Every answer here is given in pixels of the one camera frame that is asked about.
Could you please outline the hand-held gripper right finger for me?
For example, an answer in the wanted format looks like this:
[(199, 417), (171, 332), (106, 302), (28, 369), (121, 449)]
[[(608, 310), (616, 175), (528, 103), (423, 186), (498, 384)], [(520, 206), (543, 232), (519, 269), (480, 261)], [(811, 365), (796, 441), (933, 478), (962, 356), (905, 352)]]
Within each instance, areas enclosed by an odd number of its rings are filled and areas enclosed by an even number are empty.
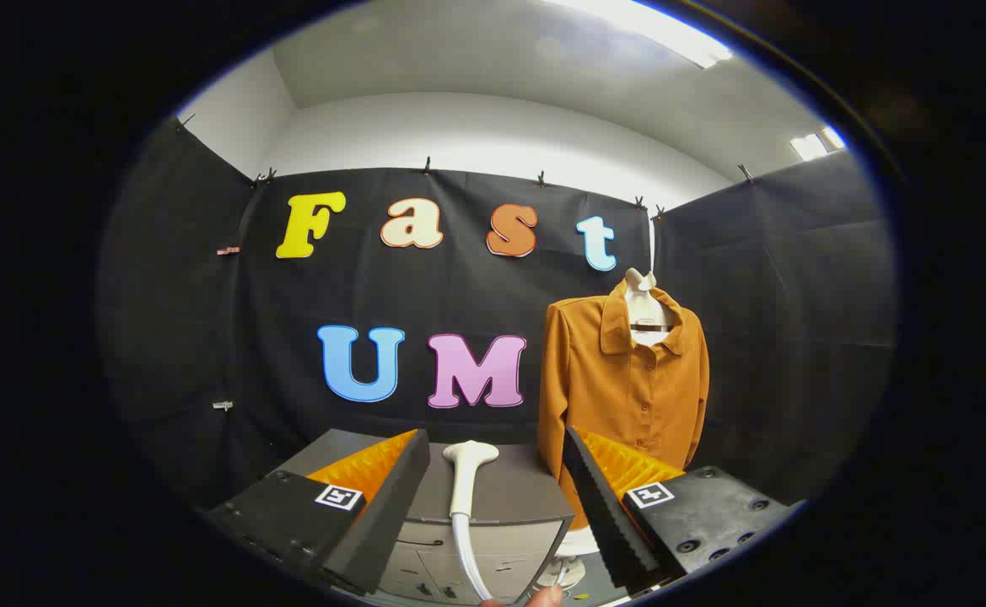
[(631, 594), (716, 568), (805, 506), (718, 466), (681, 471), (576, 427), (565, 432), (563, 465), (612, 583)]

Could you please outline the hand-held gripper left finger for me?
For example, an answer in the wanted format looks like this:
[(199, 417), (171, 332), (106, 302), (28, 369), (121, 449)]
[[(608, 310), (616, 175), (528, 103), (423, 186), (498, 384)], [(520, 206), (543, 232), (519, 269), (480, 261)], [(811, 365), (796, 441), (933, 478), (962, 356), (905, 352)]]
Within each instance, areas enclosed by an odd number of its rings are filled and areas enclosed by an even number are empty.
[(363, 596), (380, 586), (428, 462), (423, 429), (332, 429), (206, 519), (291, 577)]

